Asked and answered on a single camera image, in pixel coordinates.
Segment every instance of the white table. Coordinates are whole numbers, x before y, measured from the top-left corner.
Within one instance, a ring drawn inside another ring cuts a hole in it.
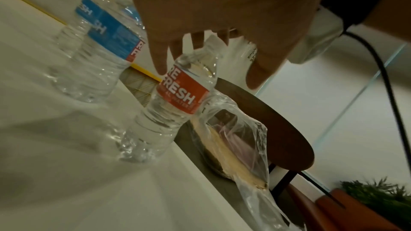
[[[115,159],[142,107],[120,82],[103,104],[56,92],[45,72],[65,58],[44,46],[61,27],[0,0],[1,230],[249,231],[176,144],[150,168]]]

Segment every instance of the orange label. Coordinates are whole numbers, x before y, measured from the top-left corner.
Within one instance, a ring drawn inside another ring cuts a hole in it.
[[[187,73],[173,66],[157,86],[157,92],[179,110],[194,114],[209,91]]]

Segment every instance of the green plant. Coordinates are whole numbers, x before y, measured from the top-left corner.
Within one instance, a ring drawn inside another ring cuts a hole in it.
[[[403,230],[411,230],[411,193],[405,186],[379,182],[342,181],[342,188],[376,213]]]

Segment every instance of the food in plastic bag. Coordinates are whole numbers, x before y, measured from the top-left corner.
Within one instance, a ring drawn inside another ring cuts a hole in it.
[[[261,122],[244,114],[234,100],[217,90],[189,122],[193,142],[205,161],[235,181],[260,230],[300,230],[282,213],[268,190],[267,128]]]

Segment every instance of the black cable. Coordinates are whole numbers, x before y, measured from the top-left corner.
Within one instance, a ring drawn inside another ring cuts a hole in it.
[[[371,53],[371,55],[374,57],[375,62],[377,63],[377,66],[378,66],[378,68],[381,72],[382,79],[384,81],[385,88],[387,90],[387,94],[388,94],[388,98],[389,98],[390,103],[391,103],[391,107],[393,109],[395,121],[397,122],[398,132],[399,132],[399,135],[400,135],[401,140],[402,140],[402,146],[404,148],[405,156],[407,158],[408,167],[409,167],[410,174],[411,174],[411,148],[410,148],[410,143],[408,141],[407,131],[404,128],[404,123],[402,122],[401,114],[399,113],[397,102],[395,101],[394,92],[393,92],[393,89],[391,87],[390,79],[388,78],[388,73],[385,70],[384,63],[381,61],[381,58],[380,58],[380,56],[378,56],[375,49],[366,40],[364,40],[364,38],[362,38],[362,37],[360,37],[360,36],[358,36],[354,33],[350,33],[350,32],[343,32],[342,34],[346,35],[346,36],[349,36],[349,37],[359,41],[360,43],[362,43],[362,45],[364,45],[365,48],[367,48],[367,50]]]

